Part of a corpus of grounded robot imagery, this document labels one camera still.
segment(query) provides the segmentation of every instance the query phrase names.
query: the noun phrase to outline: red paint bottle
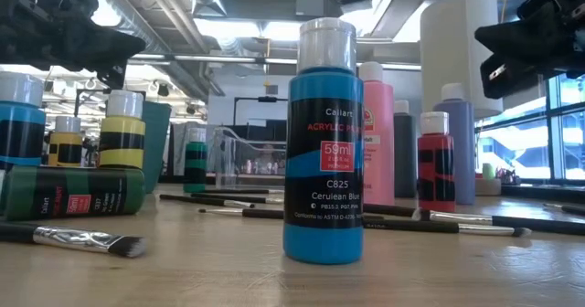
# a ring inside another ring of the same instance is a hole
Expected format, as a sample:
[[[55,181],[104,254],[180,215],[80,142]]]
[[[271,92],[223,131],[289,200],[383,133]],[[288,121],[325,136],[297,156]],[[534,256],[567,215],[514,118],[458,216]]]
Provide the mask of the red paint bottle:
[[[455,211],[453,138],[449,135],[449,114],[429,111],[420,116],[419,207]]]

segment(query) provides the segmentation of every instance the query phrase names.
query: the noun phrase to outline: cerulean blue paint bottle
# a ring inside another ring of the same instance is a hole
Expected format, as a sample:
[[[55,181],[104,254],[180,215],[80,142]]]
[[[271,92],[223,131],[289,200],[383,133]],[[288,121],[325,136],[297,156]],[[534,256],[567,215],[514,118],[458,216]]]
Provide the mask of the cerulean blue paint bottle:
[[[40,165],[45,113],[43,82],[33,76],[0,72],[0,169]]]
[[[362,255],[363,82],[356,30],[337,18],[301,26],[289,90],[284,252],[319,264]]]

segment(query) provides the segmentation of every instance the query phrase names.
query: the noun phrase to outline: bottle cap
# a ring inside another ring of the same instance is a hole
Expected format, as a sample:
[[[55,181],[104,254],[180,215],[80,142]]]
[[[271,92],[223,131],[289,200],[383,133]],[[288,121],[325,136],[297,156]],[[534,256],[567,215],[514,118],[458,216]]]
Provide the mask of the bottle cap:
[[[55,118],[55,132],[81,132],[81,119],[72,116]]]
[[[384,80],[384,69],[376,61],[369,61],[359,67],[359,78],[363,81],[375,80],[382,82]]]
[[[206,128],[189,128],[190,143],[205,143],[207,141]]]
[[[449,99],[465,100],[465,91],[461,83],[447,83],[442,86],[441,98],[446,101]]]
[[[311,68],[356,72],[356,28],[338,18],[317,18],[301,25],[297,72]]]
[[[44,84],[32,75],[0,72],[0,101],[14,101],[40,108]]]
[[[106,116],[143,117],[143,95],[128,90],[112,90]]]
[[[394,113],[406,113],[410,111],[409,101],[394,101]]]
[[[428,111],[420,115],[420,133],[449,133],[449,114],[444,111]]]

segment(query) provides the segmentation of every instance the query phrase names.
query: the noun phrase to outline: yellow paint bottle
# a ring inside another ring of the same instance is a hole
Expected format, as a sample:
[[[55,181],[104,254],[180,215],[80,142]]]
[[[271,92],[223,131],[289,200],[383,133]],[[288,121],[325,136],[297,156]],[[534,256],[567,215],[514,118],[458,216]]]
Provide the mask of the yellow paint bottle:
[[[81,119],[58,116],[48,147],[48,165],[81,166]]]
[[[143,95],[113,90],[101,122],[99,167],[143,168]]]

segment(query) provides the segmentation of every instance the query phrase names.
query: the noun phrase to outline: paint bottle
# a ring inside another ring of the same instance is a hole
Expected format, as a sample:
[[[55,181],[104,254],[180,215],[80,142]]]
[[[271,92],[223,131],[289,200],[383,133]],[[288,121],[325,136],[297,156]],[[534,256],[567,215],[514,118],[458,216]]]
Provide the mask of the paint bottle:
[[[394,205],[394,89],[377,62],[359,67],[364,81],[364,203]]]
[[[356,29],[337,18],[301,26],[289,89],[285,254],[319,264],[362,255],[363,83]]]
[[[424,112],[420,116],[420,132],[419,206],[454,212],[453,138],[449,135],[449,114]]]
[[[0,169],[40,165],[45,113],[43,82],[21,73],[0,72]]]
[[[6,220],[134,214],[144,201],[140,170],[15,165],[0,173]]]
[[[185,193],[196,193],[205,190],[207,175],[207,145],[205,128],[190,128],[189,143],[185,146]]]
[[[394,196],[414,197],[417,187],[417,133],[408,101],[394,102]]]
[[[110,93],[101,122],[100,167],[143,168],[143,99],[142,94],[127,90]]]
[[[461,83],[445,84],[441,90],[442,102],[434,111],[449,114],[449,135],[457,147],[453,155],[455,171],[455,202],[459,205],[475,203],[475,133],[473,131],[473,105],[464,100]]]
[[[48,146],[49,166],[81,166],[81,119],[58,116]]]

